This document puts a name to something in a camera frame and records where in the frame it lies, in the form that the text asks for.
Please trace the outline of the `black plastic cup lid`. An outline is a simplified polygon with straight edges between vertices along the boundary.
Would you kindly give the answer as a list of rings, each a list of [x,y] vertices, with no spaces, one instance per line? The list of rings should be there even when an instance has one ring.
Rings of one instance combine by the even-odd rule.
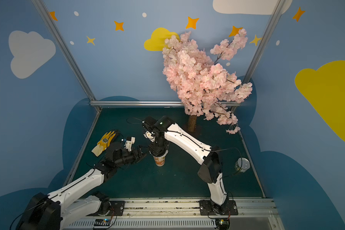
[[[157,148],[148,147],[148,150],[151,151],[156,156],[159,156],[160,154],[164,154],[167,149],[166,148],[160,148],[160,147],[157,147]]]

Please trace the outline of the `printed paper milk tea cup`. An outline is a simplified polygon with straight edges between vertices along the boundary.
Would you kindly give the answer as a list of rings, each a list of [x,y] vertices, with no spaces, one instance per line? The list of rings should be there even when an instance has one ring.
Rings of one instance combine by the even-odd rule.
[[[166,160],[166,158],[160,158],[160,159],[154,158],[156,165],[159,167],[162,167],[165,165],[165,160]]]

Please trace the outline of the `round white leak-proof paper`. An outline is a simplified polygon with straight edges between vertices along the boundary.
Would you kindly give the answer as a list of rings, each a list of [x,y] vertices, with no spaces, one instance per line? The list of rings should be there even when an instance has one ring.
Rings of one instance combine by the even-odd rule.
[[[168,154],[168,152],[169,152],[169,151],[166,150],[164,154],[160,154],[159,156],[156,156],[156,155],[153,154],[151,151],[150,151],[149,153],[153,156],[153,158],[160,159],[160,158],[165,158],[166,155]]]

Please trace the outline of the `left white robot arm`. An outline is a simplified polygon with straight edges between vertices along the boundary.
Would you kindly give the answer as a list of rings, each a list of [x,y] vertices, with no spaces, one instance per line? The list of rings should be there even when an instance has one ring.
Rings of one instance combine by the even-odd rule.
[[[87,173],[70,184],[49,194],[33,196],[20,214],[18,230],[62,230],[72,222],[100,211],[108,204],[103,194],[77,200],[92,189],[106,183],[121,166],[140,162],[146,157],[141,147],[127,149],[121,143],[112,143],[105,155]]]

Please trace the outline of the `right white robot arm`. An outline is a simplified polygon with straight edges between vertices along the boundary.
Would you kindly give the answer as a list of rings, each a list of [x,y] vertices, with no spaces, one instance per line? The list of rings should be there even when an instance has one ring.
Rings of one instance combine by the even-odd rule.
[[[164,165],[170,143],[177,145],[200,164],[197,174],[209,187],[213,212],[219,215],[227,212],[229,198],[223,184],[219,149],[195,139],[167,116],[159,120],[147,117],[142,121],[142,125],[145,130],[144,137],[151,141],[148,150],[156,165]]]

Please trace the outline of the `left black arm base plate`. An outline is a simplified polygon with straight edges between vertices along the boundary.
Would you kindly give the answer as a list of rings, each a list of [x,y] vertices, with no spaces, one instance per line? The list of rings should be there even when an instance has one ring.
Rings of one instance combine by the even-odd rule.
[[[124,212],[125,201],[103,201],[99,210],[95,213],[98,216],[122,216]]]

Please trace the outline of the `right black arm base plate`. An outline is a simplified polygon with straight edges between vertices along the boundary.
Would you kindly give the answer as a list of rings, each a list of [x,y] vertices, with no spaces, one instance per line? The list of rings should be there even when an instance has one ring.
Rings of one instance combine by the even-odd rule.
[[[222,205],[218,205],[211,200],[200,200],[199,211],[201,216],[238,215],[236,202],[229,199],[227,199]]]

